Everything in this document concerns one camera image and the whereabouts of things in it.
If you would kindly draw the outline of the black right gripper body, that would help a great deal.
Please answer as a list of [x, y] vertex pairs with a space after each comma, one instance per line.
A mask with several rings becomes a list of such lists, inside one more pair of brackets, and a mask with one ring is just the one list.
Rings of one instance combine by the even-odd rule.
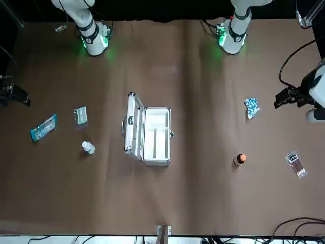
[[9, 99], [12, 96], [13, 84], [1, 84], [1, 99]]

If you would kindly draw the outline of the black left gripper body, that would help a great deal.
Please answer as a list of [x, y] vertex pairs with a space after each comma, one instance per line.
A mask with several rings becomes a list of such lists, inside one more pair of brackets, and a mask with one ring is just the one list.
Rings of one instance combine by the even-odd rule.
[[301, 97], [307, 102], [314, 102], [314, 99], [309, 94], [309, 91], [314, 87], [314, 79], [315, 74], [309, 73], [302, 79], [301, 85], [298, 87]]

